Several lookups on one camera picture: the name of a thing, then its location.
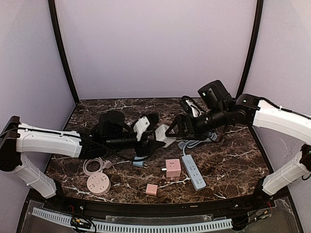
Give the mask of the blue power strip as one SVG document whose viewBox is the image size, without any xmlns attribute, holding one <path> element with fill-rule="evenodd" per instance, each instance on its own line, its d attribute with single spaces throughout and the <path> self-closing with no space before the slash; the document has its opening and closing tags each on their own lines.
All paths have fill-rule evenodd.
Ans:
<svg viewBox="0 0 311 233">
<path fill-rule="evenodd" d="M 204 178 L 202 177 L 194 159 L 191 155 L 182 156 L 182 162 L 187 171 L 187 174 L 196 191 L 202 190 L 206 187 Z"/>
</svg>

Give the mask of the white cube socket adapter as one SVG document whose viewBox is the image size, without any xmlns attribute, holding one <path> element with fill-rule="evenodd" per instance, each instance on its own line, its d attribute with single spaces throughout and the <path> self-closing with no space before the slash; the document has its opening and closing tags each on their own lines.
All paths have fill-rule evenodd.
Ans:
<svg viewBox="0 0 311 233">
<path fill-rule="evenodd" d="M 167 148 L 170 146 L 173 142 L 176 141 L 176 137 L 167 137 L 166 131 L 169 128 L 169 126 L 162 124 L 155 130 L 156 140 L 160 142 L 164 142 L 165 145 L 164 148 Z"/>
</svg>

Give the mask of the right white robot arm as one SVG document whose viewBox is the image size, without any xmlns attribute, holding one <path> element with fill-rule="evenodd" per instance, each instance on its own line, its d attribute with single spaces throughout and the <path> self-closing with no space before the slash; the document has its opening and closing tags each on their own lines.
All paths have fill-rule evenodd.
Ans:
<svg viewBox="0 0 311 233">
<path fill-rule="evenodd" d="M 188 104 L 184 96 L 181 106 L 186 114 L 178 115 L 173 120 L 165 132 L 167 137 L 204 140 L 212 130 L 241 124 L 250 128 L 268 129 L 301 141 L 300 151 L 291 160 L 258 181 L 254 196 L 269 198 L 302 176 L 310 175 L 310 116 L 278 106 L 264 97 L 242 94 L 234 99 L 220 80 L 204 85 L 198 94 L 208 111 Z"/>
</svg>

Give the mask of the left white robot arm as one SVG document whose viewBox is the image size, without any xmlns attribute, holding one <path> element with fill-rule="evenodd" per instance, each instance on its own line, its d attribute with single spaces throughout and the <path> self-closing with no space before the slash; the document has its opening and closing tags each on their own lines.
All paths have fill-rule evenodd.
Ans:
<svg viewBox="0 0 311 233">
<path fill-rule="evenodd" d="M 0 169 L 11 172 L 46 199 L 62 195 L 58 181 L 46 176 L 25 155 L 27 152 L 59 154 L 83 160 L 111 153 L 122 159 L 121 150 L 133 149 L 136 161 L 149 159 L 166 144 L 156 137 L 158 113 L 142 115 L 132 125 L 120 111 L 108 111 L 88 133 L 54 131 L 30 126 L 12 116 L 0 134 Z"/>
</svg>

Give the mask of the pink cube socket adapter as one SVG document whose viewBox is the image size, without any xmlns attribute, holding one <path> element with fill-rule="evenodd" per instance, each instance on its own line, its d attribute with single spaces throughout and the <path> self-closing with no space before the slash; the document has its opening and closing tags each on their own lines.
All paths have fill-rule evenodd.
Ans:
<svg viewBox="0 0 311 233">
<path fill-rule="evenodd" d="M 178 180 L 181 175 L 180 159 L 165 160 L 165 168 L 162 168 L 161 170 L 166 173 L 166 179 Z"/>
</svg>

